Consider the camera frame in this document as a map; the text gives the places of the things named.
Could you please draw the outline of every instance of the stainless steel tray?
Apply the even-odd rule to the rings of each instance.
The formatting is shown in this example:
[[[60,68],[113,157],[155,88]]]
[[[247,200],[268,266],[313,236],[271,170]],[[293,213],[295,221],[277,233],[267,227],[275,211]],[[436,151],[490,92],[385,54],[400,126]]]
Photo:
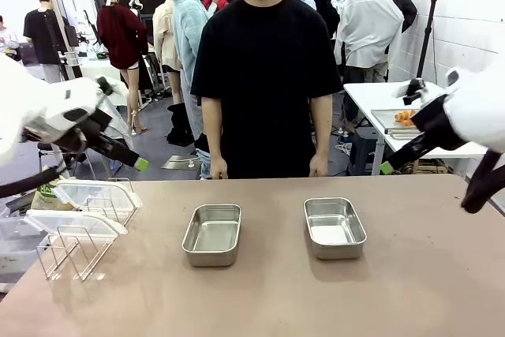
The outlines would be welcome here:
[[[230,266],[237,259],[242,212],[238,205],[202,205],[193,213],[182,241],[194,267]]]
[[[415,126],[403,126],[401,122],[395,120],[395,116],[404,110],[372,110],[372,115],[384,127],[384,132],[391,135],[406,133],[416,137],[420,132]]]
[[[341,197],[308,199],[304,209],[317,258],[341,260],[361,255],[366,233],[350,201]]]

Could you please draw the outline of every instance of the robotic arm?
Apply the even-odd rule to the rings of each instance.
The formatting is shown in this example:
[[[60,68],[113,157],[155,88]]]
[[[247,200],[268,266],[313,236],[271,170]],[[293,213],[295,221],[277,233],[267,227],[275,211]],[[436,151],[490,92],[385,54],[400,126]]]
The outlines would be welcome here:
[[[111,117],[98,107],[113,91],[103,78],[98,83],[79,78],[48,84],[0,54],[0,90],[5,100],[0,108],[0,165],[13,158],[16,144],[25,136],[77,154],[90,148],[140,171],[147,170],[148,161],[103,133]],[[52,167],[31,178],[0,185],[0,198],[48,183],[65,168]]]
[[[434,148],[452,151],[470,141],[481,144],[489,150],[462,202],[469,213],[479,212],[495,193],[505,188],[505,166],[495,169],[505,153],[505,85],[497,79],[501,78],[502,68],[501,62],[476,75],[460,69],[450,71],[447,93],[429,101],[412,117],[421,135],[393,154],[383,164],[383,173],[391,174]],[[419,80],[413,80],[408,87],[418,89],[406,91],[406,104],[413,96],[425,95],[423,86],[414,81]]]

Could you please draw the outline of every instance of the beige jacket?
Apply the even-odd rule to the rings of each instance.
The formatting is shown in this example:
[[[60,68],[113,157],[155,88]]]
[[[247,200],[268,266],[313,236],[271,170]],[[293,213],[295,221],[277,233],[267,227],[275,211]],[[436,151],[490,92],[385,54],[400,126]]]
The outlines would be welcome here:
[[[182,64],[175,50],[174,26],[172,24],[173,13],[174,0],[166,0],[155,10],[155,14],[152,17],[155,52],[156,57],[161,61],[162,65],[168,65],[172,69],[181,70]]]

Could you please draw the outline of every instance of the red garment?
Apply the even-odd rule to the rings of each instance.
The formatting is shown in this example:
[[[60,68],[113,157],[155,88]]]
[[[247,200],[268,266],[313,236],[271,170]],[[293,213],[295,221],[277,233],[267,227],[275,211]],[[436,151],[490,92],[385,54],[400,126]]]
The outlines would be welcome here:
[[[210,7],[212,4],[212,0],[203,0],[202,3],[204,4],[205,9],[208,9],[208,7]],[[220,11],[224,7],[228,6],[228,1],[227,0],[218,0],[217,6],[218,6],[218,11]]]
[[[110,64],[116,69],[135,65],[148,53],[148,29],[133,12],[114,4],[98,11],[98,35],[109,51]]]

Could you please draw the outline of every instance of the brown tabletop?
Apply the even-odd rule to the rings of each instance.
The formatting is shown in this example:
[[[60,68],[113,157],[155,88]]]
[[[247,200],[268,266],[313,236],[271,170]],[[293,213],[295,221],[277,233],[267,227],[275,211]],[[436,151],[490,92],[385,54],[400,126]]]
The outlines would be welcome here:
[[[35,264],[0,303],[1,336],[387,336],[505,333],[505,219],[469,215],[450,175],[138,182],[144,207],[86,282]],[[368,234],[360,260],[314,258],[303,202],[346,197]],[[238,259],[189,266],[201,204],[242,206]]]

